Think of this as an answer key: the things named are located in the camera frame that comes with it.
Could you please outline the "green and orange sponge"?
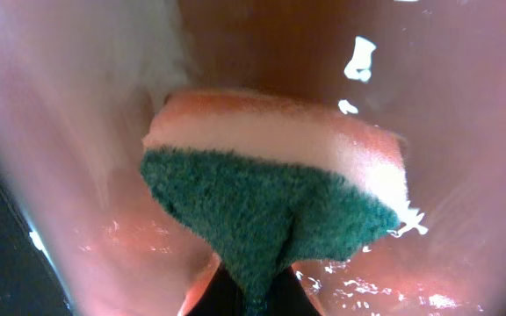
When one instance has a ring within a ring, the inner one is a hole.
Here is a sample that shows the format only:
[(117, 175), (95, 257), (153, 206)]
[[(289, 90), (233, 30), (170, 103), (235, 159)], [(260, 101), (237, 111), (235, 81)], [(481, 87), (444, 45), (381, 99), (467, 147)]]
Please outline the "green and orange sponge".
[(273, 314), (296, 262), (346, 261), (411, 217), (398, 138), (337, 109), (178, 92), (142, 143), (142, 178), (220, 257), (236, 315)]

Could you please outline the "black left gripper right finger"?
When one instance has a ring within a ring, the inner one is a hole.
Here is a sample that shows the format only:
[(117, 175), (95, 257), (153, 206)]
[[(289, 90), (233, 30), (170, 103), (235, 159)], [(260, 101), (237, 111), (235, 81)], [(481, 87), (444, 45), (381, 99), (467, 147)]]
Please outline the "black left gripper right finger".
[(274, 280), (274, 314), (277, 316), (320, 316), (291, 267)]

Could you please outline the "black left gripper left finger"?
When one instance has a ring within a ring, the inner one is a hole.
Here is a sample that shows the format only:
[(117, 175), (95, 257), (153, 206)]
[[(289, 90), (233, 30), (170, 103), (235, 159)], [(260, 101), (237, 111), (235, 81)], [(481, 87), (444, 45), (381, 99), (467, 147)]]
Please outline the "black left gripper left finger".
[(242, 291), (223, 263), (209, 267), (185, 296), (185, 316), (243, 316)]

